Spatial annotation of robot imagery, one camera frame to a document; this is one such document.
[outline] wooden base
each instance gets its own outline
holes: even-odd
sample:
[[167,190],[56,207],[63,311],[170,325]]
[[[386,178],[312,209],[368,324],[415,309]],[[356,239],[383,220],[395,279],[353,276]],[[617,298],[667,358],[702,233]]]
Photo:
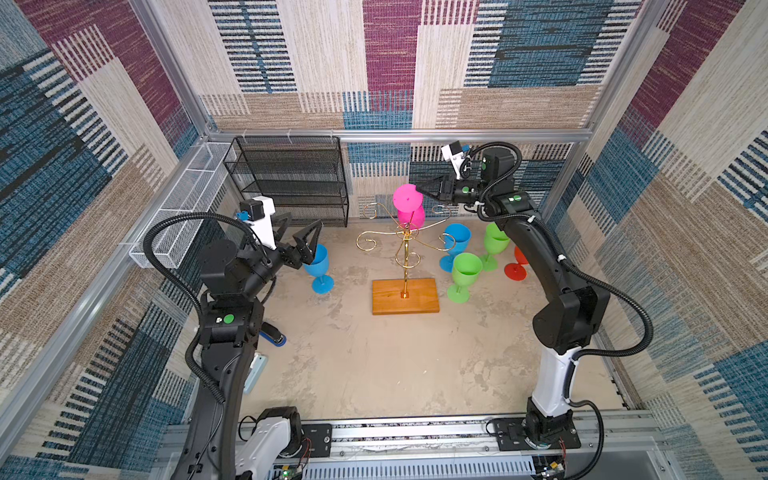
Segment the wooden base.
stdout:
[[402,298],[401,292],[402,278],[373,280],[373,314],[394,315],[440,311],[437,285],[433,278],[408,279],[408,298]]

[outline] black metal mesh rack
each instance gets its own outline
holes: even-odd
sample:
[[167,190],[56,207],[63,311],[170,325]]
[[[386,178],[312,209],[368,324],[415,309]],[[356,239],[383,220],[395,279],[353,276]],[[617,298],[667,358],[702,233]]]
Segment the black metal mesh rack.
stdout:
[[294,225],[321,219],[346,227],[349,195],[336,137],[237,137],[236,160],[225,161],[243,198],[270,197],[277,214],[290,212]]

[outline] striped fabric wall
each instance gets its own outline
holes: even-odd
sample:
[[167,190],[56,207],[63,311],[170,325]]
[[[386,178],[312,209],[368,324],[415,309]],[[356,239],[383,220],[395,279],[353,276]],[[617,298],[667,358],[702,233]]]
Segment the striped fabric wall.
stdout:
[[[157,0],[212,122],[258,128],[583,127],[641,0]],[[442,172],[430,145],[357,144],[350,215]],[[551,146],[529,145],[531,154]],[[427,161],[438,160],[429,157]],[[546,198],[562,156],[525,179]]]
[[[196,136],[127,0],[0,0],[0,400]],[[190,395],[161,281],[129,276],[0,478],[147,470]]]
[[[647,308],[615,363],[688,478],[768,478],[768,2],[673,0],[551,224]],[[611,302],[604,341],[641,325]]]

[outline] white wire basket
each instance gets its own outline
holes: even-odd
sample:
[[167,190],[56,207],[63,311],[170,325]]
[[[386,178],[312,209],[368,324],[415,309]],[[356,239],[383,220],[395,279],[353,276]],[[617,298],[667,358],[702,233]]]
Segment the white wire basket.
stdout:
[[[150,268],[141,244],[144,234],[157,222],[179,214],[207,212],[227,177],[224,160],[235,161],[230,144],[208,142],[197,151],[161,207],[155,212],[139,241],[131,248],[131,258],[141,268]],[[200,229],[202,220],[175,223],[163,230],[152,243],[157,259],[167,268],[178,268]]]

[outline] concrete floor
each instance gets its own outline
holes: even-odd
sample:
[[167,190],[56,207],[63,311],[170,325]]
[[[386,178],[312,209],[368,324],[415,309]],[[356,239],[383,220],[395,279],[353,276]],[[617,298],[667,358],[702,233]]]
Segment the concrete floor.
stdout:
[[[487,224],[461,223],[473,235],[466,251],[483,254]],[[440,313],[374,316],[372,280],[402,277],[392,259],[399,238],[376,236],[379,245],[371,252],[358,250],[355,239],[364,230],[393,226],[323,229],[320,243],[328,248],[329,275],[336,282],[324,296],[312,291],[313,278],[304,269],[280,271],[265,319],[288,341],[280,348],[259,343],[269,362],[243,396],[243,415],[281,405],[297,406],[305,419],[525,411],[540,359],[531,319],[546,304],[533,270],[527,267],[522,282],[504,275],[503,266],[515,261],[510,244],[497,256],[500,267],[482,273],[469,301],[456,304],[445,295],[452,280],[438,265],[444,253],[412,243],[422,255],[412,277],[435,277]],[[442,227],[424,230],[419,239],[442,245]],[[574,398],[593,400],[601,409],[622,408],[602,359],[593,356],[581,361]]]

